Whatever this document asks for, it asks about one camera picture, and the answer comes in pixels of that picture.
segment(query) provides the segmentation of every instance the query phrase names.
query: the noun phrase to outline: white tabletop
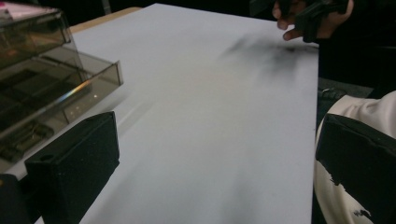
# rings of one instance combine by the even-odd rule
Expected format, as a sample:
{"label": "white tabletop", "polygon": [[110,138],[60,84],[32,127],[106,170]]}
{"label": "white tabletop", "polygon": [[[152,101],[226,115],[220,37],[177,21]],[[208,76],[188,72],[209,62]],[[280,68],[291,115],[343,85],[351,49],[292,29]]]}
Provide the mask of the white tabletop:
{"label": "white tabletop", "polygon": [[318,53],[270,21],[153,5],[74,35],[120,60],[120,166],[81,223],[310,223]]}

